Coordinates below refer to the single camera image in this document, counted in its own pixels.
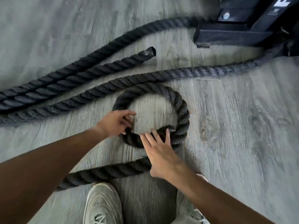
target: bolt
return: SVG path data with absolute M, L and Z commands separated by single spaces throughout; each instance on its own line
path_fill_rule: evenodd
M 224 20 L 227 20 L 229 18 L 229 12 L 224 13 L 223 16 L 222 16 L 222 18 Z

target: shoe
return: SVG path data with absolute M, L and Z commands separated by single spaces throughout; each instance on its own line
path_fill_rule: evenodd
M 94 185 L 88 193 L 83 224 L 123 224 L 121 200 L 108 183 Z
M 208 181 L 202 174 L 197 174 L 204 180 Z M 191 203 L 191 201 L 180 191 L 176 196 L 176 217 L 185 216 L 192 222 L 204 223 L 205 216 Z

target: floor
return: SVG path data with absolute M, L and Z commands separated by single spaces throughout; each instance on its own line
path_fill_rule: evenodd
M 215 16 L 218 0 L 0 0 L 0 90 L 47 74 L 105 45 L 137 26 L 180 15 Z M 258 48 L 212 46 L 197 49 L 194 29 L 150 35 L 105 62 L 150 46 L 157 56 L 122 73 L 76 88 L 54 101 L 124 75 L 156 70 L 244 61 Z M 179 156 L 215 186 L 275 223 L 297 223 L 299 210 L 299 58 L 276 58 L 242 75 L 185 79 L 166 83 L 186 100 L 188 137 Z M 0 128 L 0 162 L 89 128 L 108 113 L 118 94 L 67 115 Z M 136 100 L 134 131 L 176 124 L 168 101 L 159 96 Z M 73 169 L 127 162 L 145 155 L 107 139 Z M 176 189 L 148 173 L 113 181 L 126 223 L 170 223 Z M 82 223 L 91 185 L 54 193 L 30 221 Z

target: person's left arm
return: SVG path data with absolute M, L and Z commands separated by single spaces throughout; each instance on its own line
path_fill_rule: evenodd
M 131 127 L 130 115 L 112 111 L 95 127 L 1 163 L 0 223 L 27 223 L 88 151 Z

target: person's left hand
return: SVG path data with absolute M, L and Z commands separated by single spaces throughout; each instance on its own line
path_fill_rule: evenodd
M 135 116 L 136 113 L 131 110 L 115 110 L 109 112 L 104 118 L 99 121 L 97 128 L 104 136 L 112 137 L 119 134 L 126 134 L 125 129 L 132 127 L 132 119 L 130 116 Z

